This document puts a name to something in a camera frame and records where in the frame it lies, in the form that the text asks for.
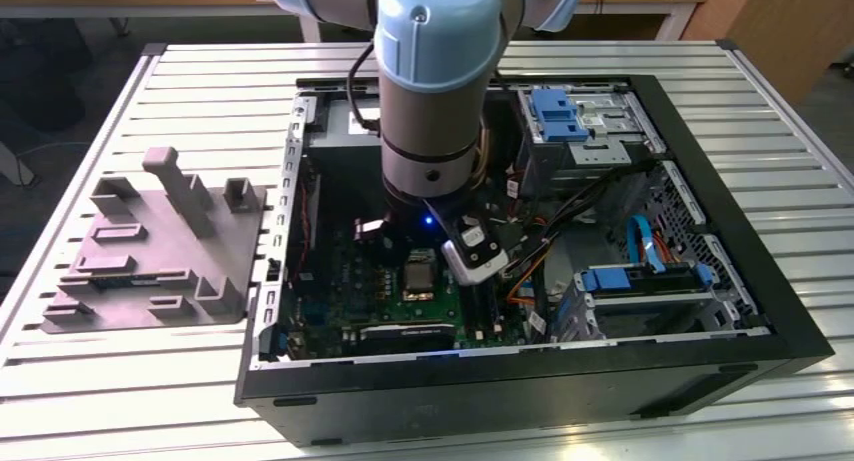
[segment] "wooden table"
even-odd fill
[[[606,14],[665,14],[657,39],[677,40],[698,3],[705,0],[605,0]],[[597,0],[582,0],[577,12],[590,14]],[[281,15],[273,0],[0,0],[7,17],[183,17]],[[307,42],[321,41],[318,23],[302,19]]]

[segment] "slotted aluminum table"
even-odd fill
[[[0,459],[851,459],[854,179],[742,54],[714,43],[516,43],[502,69],[658,76],[833,342],[837,355],[797,376],[685,418],[303,453],[233,405],[246,322],[71,335],[38,329],[45,293],[95,212],[87,196],[99,176],[154,185],[142,153],[171,145],[207,186],[237,176],[275,186],[297,79],[343,77],[362,49],[147,49],[0,310]],[[263,236],[258,249],[269,249]],[[257,269],[254,278],[263,274]]]

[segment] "robotic arm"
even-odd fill
[[[382,169],[395,196],[424,201],[450,241],[461,284],[508,264],[486,226],[461,225],[486,90],[521,26],[560,31],[578,0],[277,0],[302,16],[374,30],[379,64]]]

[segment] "green circuit board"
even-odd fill
[[[437,263],[433,299],[407,300],[403,267],[373,265],[342,233],[334,234],[329,257],[331,280],[323,296],[307,298],[301,315],[307,322],[310,350],[321,358],[347,355],[347,333],[382,325],[450,324],[456,328],[456,348],[518,344],[521,323],[498,321],[501,333],[473,335],[466,327],[461,287],[448,269]]]

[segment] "orange wire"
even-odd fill
[[[534,300],[532,298],[510,298],[508,300],[510,304],[530,304],[534,305]]]
[[[537,261],[534,261],[534,264],[532,265],[532,267],[528,269],[528,271],[520,278],[520,282],[517,283],[517,285],[510,290],[510,293],[508,294],[508,301],[510,301],[516,297],[517,291],[520,291],[520,287],[522,286],[522,283],[525,283],[525,280],[532,277],[532,273],[546,260],[546,256],[549,256],[549,251],[552,251],[552,246],[549,247],[546,252],[541,255],[541,257],[537,259]]]
[[[664,258],[664,261],[666,263],[673,263],[673,253],[670,252],[670,249],[668,248],[668,244],[665,243],[665,240],[658,236],[653,236],[653,241],[656,242],[656,246],[658,247],[658,250],[661,251],[661,255]]]

